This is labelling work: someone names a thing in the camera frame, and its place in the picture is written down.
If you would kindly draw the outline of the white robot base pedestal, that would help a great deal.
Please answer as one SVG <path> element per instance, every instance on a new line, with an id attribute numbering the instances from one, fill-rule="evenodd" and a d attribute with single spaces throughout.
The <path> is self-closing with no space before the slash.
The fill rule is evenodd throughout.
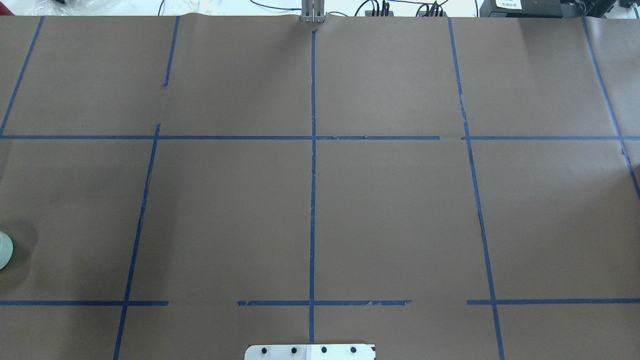
<path id="1" fill-rule="evenodd" d="M 245 360 L 375 360 L 373 344 L 256 344 L 247 347 Z"/>

